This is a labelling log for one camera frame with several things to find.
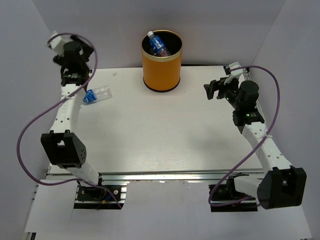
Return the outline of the large blue label bottle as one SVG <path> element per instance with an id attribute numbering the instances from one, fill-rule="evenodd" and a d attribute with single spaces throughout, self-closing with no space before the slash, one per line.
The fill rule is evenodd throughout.
<path id="1" fill-rule="evenodd" d="M 147 36 L 149 38 L 150 46 L 153 52 L 155 53 L 155 55 L 157 52 L 162 52 L 162 51 L 167 51 L 168 53 L 170 53 L 168 48 L 162 41 L 162 39 L 158 35 L 155 35 L 153 31 L 149 31 L 147 33 Z"/>

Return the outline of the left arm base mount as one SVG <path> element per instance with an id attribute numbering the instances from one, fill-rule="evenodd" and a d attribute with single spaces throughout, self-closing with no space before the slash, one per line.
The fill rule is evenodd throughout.
<path id="1" fill-rule="evenodd" d="M 120 210 L 117 202 L 123 207 L 126 199 L 127 184 L 107 184 L 102 185 L 107 188 L 112 195 L 105 189 L 96 188 L 84 184 L 83 182 L 77 183 L 77 190 L 74 200 L 74 209 L 78 210 Z"/>

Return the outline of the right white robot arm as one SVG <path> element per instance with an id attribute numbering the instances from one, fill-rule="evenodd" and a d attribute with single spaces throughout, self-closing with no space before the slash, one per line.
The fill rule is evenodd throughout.
<path id="1" fill-rule="evenodd" d="M 239 82 L 237 78 L 226 83 L 223 77 L 205 84 L 204 89 L 207 99 L 213 99 L 218 92 L 217 99 L 226 99 L 233 107 L 233 123 L 251 145 L 264 172 L 262 179 L 247 173 L 229 175 L 225 184 L 215 185 L 210 191 L 213 206 L 218 206 L 220 201 L 235 204 L 251 198 L 266 210 L 300 206 L 307 174 L 285 158 L 267 133 L 267 125 L 257 108 L 259 86 L 250 80 Z"/>

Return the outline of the red label water bottle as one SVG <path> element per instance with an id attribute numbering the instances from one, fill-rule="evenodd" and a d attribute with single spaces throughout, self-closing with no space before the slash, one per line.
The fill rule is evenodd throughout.
<path id="1" fill-rule="evenodd" d="M 167 51 L 159 51 L 156 53 L 156 56 L 160 58 L 166 58 L 166 57 L 170 57 L 171 54 Z"/>

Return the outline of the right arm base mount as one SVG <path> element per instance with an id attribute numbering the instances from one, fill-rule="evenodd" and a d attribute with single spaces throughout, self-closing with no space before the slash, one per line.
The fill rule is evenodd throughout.
<path id="1" fill-rule="evenodd" d="M 226 184 L 221 184 L 217 190 L 214 192 L 211 198 L 212 204 L 224 204 L 232 201 L 240 200 L 242 198 L 247 197 L 244 193 L 235 193 L 231 194 L 227 188 Z M 212 213 L 237 213 L 237 212 L 257 212 L 258 204 L 255 198 L 250 198 L 248 200 L 226 205 L 226 206 L 211 206 L 210 211 Z"/>

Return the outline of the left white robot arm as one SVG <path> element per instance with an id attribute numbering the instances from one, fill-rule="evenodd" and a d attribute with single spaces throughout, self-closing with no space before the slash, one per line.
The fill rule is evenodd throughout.
<path id="1" fill-rule="evenodd" d="M 50 163 L 90 183 L 88 193 L 99 200 L 105 196 L 106 187 L 99 183 L 100 175 L 87 162 L 87 149 L 76 135 L 94 48 L 75 34 L 69 39 L 54 36 L 48 46 L 56 53 L 53 62 L 60 66 L 61 102 L 52 127 L 41 135 L 40 141 Z"/>

